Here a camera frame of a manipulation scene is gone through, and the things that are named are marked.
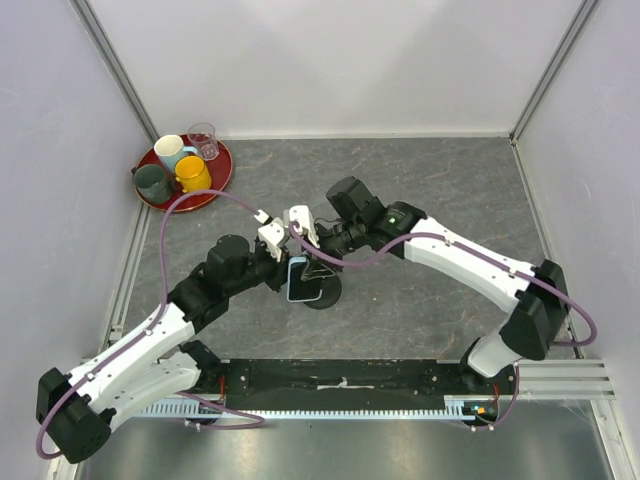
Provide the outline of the phone with light blue case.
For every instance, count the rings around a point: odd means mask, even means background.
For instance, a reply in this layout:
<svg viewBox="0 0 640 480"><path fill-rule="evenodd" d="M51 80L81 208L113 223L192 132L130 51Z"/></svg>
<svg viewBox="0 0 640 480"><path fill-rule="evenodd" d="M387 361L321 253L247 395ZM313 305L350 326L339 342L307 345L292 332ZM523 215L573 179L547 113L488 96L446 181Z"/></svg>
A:
<svg viewBox="0 0 640 480"><path fill-rule="evenodd" d="M306 256L289 259L286 286L286 298L291 303L311 302L321 298L322 279L313 273L311 261Z"/></svg>

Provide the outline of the black phone stand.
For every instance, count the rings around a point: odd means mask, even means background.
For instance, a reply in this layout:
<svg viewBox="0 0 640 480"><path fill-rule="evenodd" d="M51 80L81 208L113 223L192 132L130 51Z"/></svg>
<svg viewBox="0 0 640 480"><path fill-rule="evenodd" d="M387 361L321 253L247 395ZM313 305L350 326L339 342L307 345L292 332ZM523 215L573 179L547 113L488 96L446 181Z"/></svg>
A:
<svg viewBox="0 0 640 480"><path fill-rule="evenodd" d="M324 278L321 281L321 296L317 300L306 301L305 306L314 310L325 310L335 305L342 294L342 282L338 276Z"/></svg>

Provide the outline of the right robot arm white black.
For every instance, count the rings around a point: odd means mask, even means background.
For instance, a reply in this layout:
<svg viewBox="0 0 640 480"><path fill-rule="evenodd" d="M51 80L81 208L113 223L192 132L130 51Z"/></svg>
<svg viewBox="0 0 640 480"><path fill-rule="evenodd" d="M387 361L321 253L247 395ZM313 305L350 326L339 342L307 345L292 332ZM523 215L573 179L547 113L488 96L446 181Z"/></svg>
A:
<svg viewBox="0 0 640 480"><path fill-rule="evenodd" d="M338 215L331 228L314 222L304 205L288 211L292 231L309 241L325 262L345 267L345 255L368 246L439 271L506 313L496 331L480 337L466 352L457 371L465 391L483 392L494 376L520 359L546 358L569 313L566 280L558 264L545 260L533 265L491 251L406 202L383 204L355 177L337 182L326 198Z"/></svg>

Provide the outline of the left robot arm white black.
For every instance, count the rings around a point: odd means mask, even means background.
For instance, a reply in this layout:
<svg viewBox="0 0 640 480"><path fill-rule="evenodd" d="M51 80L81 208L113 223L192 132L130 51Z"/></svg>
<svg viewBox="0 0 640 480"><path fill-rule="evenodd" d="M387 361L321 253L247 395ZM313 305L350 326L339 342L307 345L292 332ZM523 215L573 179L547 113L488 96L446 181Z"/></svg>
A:
<svg viewBox="0 0 640 480"><path fill-rule="evenodd" d="M195 335L228 311L233 296L266 284L279 290L290 254L258 238L221 237L207 259L179 282L153 313L93 359L68 373L52 368L37 385L38 455L43 441L77 464L93 456L131 417L164 397L219 382L218 357Z"/></svg>

